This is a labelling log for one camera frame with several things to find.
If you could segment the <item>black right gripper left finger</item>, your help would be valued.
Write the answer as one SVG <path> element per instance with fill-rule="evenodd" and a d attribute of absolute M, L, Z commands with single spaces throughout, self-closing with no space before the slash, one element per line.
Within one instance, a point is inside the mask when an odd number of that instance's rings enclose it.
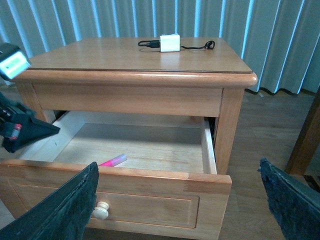
<path fill-rule="evenodd" d="M 2 240 L 80 240 L 96 204 L 99 168 L 92 162 L 0 230 Z"/>

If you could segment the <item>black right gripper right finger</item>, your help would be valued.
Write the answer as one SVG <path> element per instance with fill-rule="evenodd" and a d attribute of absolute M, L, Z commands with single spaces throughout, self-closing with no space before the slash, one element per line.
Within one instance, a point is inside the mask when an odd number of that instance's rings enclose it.
<path fill-rule="evenodd" d="M 286 240 L 320 238 L 320 193 L 273 165 L 259 163 L 268 207 Z"/>

